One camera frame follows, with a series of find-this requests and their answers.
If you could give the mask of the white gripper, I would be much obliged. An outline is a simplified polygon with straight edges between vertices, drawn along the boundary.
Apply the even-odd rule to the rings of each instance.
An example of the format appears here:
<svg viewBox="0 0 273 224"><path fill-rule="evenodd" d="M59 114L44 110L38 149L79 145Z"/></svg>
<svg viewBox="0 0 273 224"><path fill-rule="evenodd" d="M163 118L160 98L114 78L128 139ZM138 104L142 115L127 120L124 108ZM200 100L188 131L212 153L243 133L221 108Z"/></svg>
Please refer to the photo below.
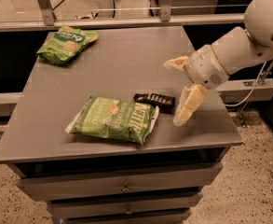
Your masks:
<svg viewBox="0 0 273 224"><path fill-rule="evenodd" d="M175 126L186 124L203 104L208 90L217 88L229 79L229 74L219 62L211 45L203 46L190 57L180 56L167 60L163 65L171 71L186 72L189 79L196 83L190 88L184 87L181 92L173 118Z"/></svg>

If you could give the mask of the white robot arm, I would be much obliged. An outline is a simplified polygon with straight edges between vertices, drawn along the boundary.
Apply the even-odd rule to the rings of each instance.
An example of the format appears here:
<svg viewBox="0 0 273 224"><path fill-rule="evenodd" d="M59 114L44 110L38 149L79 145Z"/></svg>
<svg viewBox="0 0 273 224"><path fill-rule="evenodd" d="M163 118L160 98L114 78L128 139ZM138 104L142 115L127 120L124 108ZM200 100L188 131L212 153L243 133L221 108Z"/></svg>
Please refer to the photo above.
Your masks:
<svg viewBox="0 0 273 224"><path fill-rule="evenodd" d="M173 124L182 126L204 102L207 92L229 80L241 69L273 60L273 0L252 0L244 14L244 26L236 27L219 39L164 62L172 71L191 82L182 89Z"/></svg>

